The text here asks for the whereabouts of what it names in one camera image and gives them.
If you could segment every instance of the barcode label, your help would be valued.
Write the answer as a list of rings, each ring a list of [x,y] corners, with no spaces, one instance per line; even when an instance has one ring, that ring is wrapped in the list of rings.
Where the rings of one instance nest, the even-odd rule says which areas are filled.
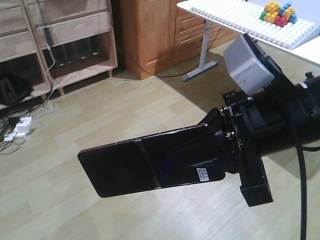
[[[197,168],[196,170],[201,182],[209,181],[209,176],[206,168]]]

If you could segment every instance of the wooden cabinet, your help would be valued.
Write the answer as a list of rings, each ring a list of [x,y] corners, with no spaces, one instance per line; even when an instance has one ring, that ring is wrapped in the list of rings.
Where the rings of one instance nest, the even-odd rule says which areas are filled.
[[[121,14],[125,64],[139,79],[200,53],[204,21],[178,9],[179,2],[182,0],[120,0],[116,13]],[[211,28],[209,43],[216,38],[212,48],[237,37],[230,30],[219,31],[216,24]]]
[[[0,75],[33,86],[28,100],[118,66],[110,0],[1,0]],[[52,36],[47,50],[43,29]]]
[[[0,76],[14,74],[32,85],[33,91],[24,101],[45,95],[50,83],[23,2],[1,1],[0,22]]]
[[[56,67],[49,79],[63,95],[63,87],[118,66],[110,0],[27,1],[28,13],[44,64],[52,64],[43,29],[53,40]]]

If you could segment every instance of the desk leg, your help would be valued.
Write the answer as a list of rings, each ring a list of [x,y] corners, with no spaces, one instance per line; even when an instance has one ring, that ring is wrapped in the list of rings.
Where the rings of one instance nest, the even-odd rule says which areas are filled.
[[[189,80],[190,78],[204,72],[205,70],[207,70],[207,69],[209,69],[219,63],[218,61],[210,61],[207,64],[205,64],[207,50],[208,50],[209,35],[210,35],[210,22],[205,21],[199,67],[196,68],[195,70],[188,72],[187,74],[182,75],[181,80],[183,82]]]

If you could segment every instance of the desk base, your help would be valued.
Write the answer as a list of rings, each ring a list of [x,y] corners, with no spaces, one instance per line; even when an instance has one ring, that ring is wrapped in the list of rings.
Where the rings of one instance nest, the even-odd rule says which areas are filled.
[[[219,61],[210,61],[208,63],[206,63],[203,67],[198,67],[195,70],[192,70],[184,75],[182,75],[181,77],[181,81],[185,82],[187,80],[189,80],[190,78],[204,72],[205,70],[212,68],[215,65],[218,65]]]

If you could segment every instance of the wooden drawer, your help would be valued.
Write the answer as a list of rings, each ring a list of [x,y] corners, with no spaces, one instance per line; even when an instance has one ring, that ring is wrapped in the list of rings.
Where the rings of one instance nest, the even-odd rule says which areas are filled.
[[[204,27],[204,20],[191,13],[178,16],[175,19],[175,38],[180,38]]]
[[[28,31],[0,37],[0,62],[35,52],[34,41]]]
[[[212,30],[210,31],[210,37],[209,37],[209,45],[212,43],[212,41],[215,39],[217,41],[218,39],[226,36],[227,34],[230,34],[231,32],[226,30],[225,28],[222,28],[219,32],[220,27],[216,24],[212,25]],[[204,36],[204,29],[200,29],[198,31],[192,32],[188,35],[179,37],[174,40],[174,57],[179,57],[183,54],[186,54],[187,52],[194,51],[196,49],[200,49],[202,47],[202,38]]]
[[[171,0],[171,1],[176,1],[176,4],[175,4],[175,5],[177,5],[178,3],[184,2],[185,0]],[[175,15],[176,15],[177,17],[182,16],[182,15],[185,15],[185,14],[187,14],[187,12],[186,12],[185,10],[182,10],[182,9],[180,9],[180,8],[178,8],[178,7],[176,6]]]
[[[0,9],[18,7],[20,5],[19,2],[19,0],[0,0]]]
[[[0,37],[27,31],[21,7],[0,10]]]
[[[109,12],[101,12],[69,21],[63,21],[48,26],[54,45],[66,44],[93,35],[108,32],[111,28]],[[36,29],[42,47],[46,46],[43,27]]]
[[[40,10],[35,0],[29,0],[29,11],[34,24],[43,23]],[[44,21],[54,24],[71,19],[81,18],[99,12],[107,12],[106,0],[45,0],[40,2]]]

